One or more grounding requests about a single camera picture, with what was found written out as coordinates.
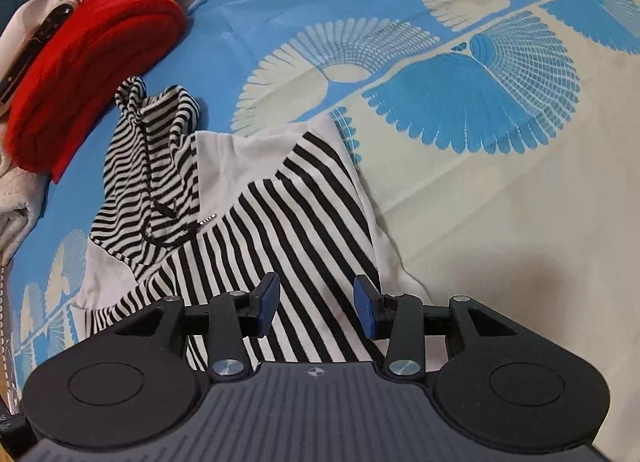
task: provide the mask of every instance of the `blue bed sheet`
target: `blue bed sheet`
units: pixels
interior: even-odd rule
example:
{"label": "blue bed sheet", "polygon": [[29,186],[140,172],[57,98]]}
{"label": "blue bed sheet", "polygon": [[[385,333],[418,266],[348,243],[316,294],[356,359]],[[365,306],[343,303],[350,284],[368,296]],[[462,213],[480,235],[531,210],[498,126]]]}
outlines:
{"label": "blue bed sheet", "polygon": [[[583,1],[588,5],[581,6],[582,9],[596,9],[602,4],[598,0]],[[423,74],[431,81],[440,81],[439,88],[444,93],[437,102],[447,108],[448,98],[466,95],[454,80],[457,61],[472,55],[479,63],[473,73],[484,73],[495,65],[499,52],[495,41],[502,37],[496,30],[457,42],[460,36],[532,2],[540,0],[486,0],[484,3],[490,8],[485,10],[462,5],[458,10],[454,6],[447,11],[432,8],[438,0],[205,0],[190,14],[187,36],[146,74],[145,81],[152,93],[171,84],[184,86],[202,105],[203,128],[250,134],[264,126],[306,119],[332,108],[350,92],[388,73],[401,59],[455,40],[450,49],[447,47],[446,58],[431,61],[431,68],[414,71],[418,76]],[[475,4],[482,5],[482,0]],[[549,10],[571,18],[571,23],[577,16],[574,4],[551,5]],[[536,23],[526,14],[519,16],[511,20],[516,27],[508,28],[509,34],[523,27],[529,30]],[[634,32],[637,27],[632,26],[635,19],[631,14],[621,19],[619,38],[610,44],[635,52],[638,44],[638,33]],[[603,30],[607,28],[584,27],[586,34],[596,37]],[[564,67],[564,85],[571,90],[570,60],[563,60],[559,43],[545,44],[558,47],[554,52],[558,53],[559,66]],[[296,72],[300,67],[306,67],[305,74]],[[492,77],[499,73],[500,70],[492,70]],[[277,82],[287,78],[287,74],[308,95],[296,98],[290,105],[267,106],[265,113],[270,120],[256,122],[252,98],[260,97],[265,81]],[[417,95],[426,96],[420,90],[419,79],[415,84]],[[494,87],[490,76],[480,84],[483,89]],[[545,86],[548,95],[554,94],[554,85],[550,80]],[[518,92],[513,89],[502,94],[505,102],[509,96],[517,99]],[[554,131],[551,124],[545,129],[541,122],[540,132],[539,128],[533,128],[529,140],[523,137],[524,142],[516,142],[513,135],[509,137],[508,129],[502,140],[500,136],[488,138],[482,129],[475,140],[469,136],[465,140],[464,135],[456,133],[455,125],[440,125],[441,139],[446,132],[451,135],[446,142],[438,141],[435,135],[430,141],[428,126],[434,124],[431,115],[425,115],[420,125],[412,119],[415,110],[393,111],[398,106],[394,96],[402,96],[401,90],[402,85],[391,82],[377,86],[367,94],[369,103],[377,106],[379,113],[386,110],[387,121],[398,132],[408,132],[411,138],[420,135],[425,145],[451,146],[459,153],[474,152],[480,147],[489,153],[496,153],[497,148],[498,152],[506,153],[509,150],[503,147],[508,145],[510,150],[519,152],[520,147],[524,150],[545,144],[544,140],[551,138]],[[570,96],[568,99],[567,116],[572,109]],[[524,106],[524,102],[513,102],[516,104]],[[363,160],[348,114],[340,107],[332,108],[332,113],[354,161]],[[35,366],[77,341],[68,305],[82,282],[84,245],[103,200],[102,163],[117,117],[114,108],[106,113],[60,183],[49,187],[44,215],[15,257],[10,298],[12,351],[19,386]]]}

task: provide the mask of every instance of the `bed sheet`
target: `bed sheet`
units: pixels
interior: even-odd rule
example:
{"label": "bed sheet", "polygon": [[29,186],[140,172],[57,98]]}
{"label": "bed sheet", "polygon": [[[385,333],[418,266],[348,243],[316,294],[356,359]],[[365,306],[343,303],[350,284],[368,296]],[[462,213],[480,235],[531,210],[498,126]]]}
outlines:
{"label": "bed sheet", "polygon": [[[329,112],[431,299],[470,294],[594,363],[612,391],[598,445],[640,458],[640,0],[201,0],[145,81],[184,86],[220,132]],[[18,386],[77,341],[116,119],[15,257]]]}

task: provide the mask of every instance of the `black and white striped fabric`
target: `black and white striped fabric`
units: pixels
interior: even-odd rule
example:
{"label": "black and white striped fabric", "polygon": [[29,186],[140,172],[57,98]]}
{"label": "black and white striped fabric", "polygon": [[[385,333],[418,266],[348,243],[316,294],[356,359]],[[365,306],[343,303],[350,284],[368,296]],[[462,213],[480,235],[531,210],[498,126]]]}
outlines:
{"label": "black and white striped fabric", "polygon": [[137,281],[158,269],[196,224],[200,208],[194,130],[198,103],[179,86],[146,97],[139,77],[115,96],[120,119],[104,161],[104,204],[90,239]]}
{"label": "black and white striped fabric", "polygon": [[[170,109],[166,103],[145,106],[156,106],[165,118],[175,120],[175,115],[168,116]],[[179,111],[180,103],[172,106]],[[153,111],[152,108],[145,111],[148,120],[162,126],[162,115],[156,117]],[[114,141],[130,142],[130,147],[141,148],[143,139],[133,137],[137,132],[136,124],[119,125]],[[146,197],[143,169],[137,163],[131,162],[136,175],[123,163],[118,163],[117,168],[113,160],[108,164],[112,166],[105,168],[106,186],[134,188],[132,193]],[[154,177],[158,185],[171,185],[175,171],[183,169],[163,171],[168,172],[167,179],[163,182],[160,176]],[[193,207],[187,200],[181,204]],[[118,220],[126,206],[113,207],[110,205],[106,213]],[[100,222],[104,220],[103,214],[100,212]],[[111,250],[118,249],[118,257],[128,254],[131,265],[148,262],[146,251],[151,249],[146,244],[139,249],[128,245],[145,242],[133,223],[103,226],[100,236]],[[119,236],[127,237],[128,249],[118,246]],[[87,313],[88,331],[102,330],[163,296],[178,294],[186,304],[203,304],[221,292],[252,290],[266,272],[273,271],[282,284],[281,305],[267,337],[245,339],[254,365],[263,360],[379,362],[382,359],[384,342],[374,344],[364,337],[353,307],[352,283],[357,274],[366,274],[380,288],[364,206],[338,153],[313,132],[299,138],[272,176],[248,184],[223,215],[216,216],[199,232],[191,233],[187,241],[166,251],[164,257],[155,258],[159,259],[158,269],[145,279],[139,278],[134,291],[109,308]],[[206,367],[202,338],[190,338],[188,360],[194,368]]]}

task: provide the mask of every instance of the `gray ribbed surface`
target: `gray ribbed surface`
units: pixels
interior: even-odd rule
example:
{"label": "gray ribbed surface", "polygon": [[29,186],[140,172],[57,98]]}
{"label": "gray ribbed surface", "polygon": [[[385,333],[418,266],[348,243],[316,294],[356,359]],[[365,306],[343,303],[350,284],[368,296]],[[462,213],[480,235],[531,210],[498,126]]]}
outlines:
{"label": "gray ribbed surface", "polygon": [[369,363],[315,366],[267,363],[249,381],[217,385],[188,423],[144,447],[79,454],[46,441],[23,461],[602,462],[585,447],[494,452],[451,429],[417,386],[385,381]]}

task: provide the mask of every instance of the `silver screw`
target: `silver screw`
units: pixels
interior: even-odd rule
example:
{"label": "silver screw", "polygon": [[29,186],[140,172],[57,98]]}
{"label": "silver screw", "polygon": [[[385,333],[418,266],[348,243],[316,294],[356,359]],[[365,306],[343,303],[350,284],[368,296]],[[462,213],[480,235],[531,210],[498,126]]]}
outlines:
{"label": "silver screw", "polygon": [[222,359],[213,363],[211,369],[219,376],[236,376],[244,370],[244,365],[237,359]]}
{"label": "silver screw", "polygon": [[395,376],[414,376],[420,371],[420,365],[411,359],[398,359],[389,365],[389,371]]}

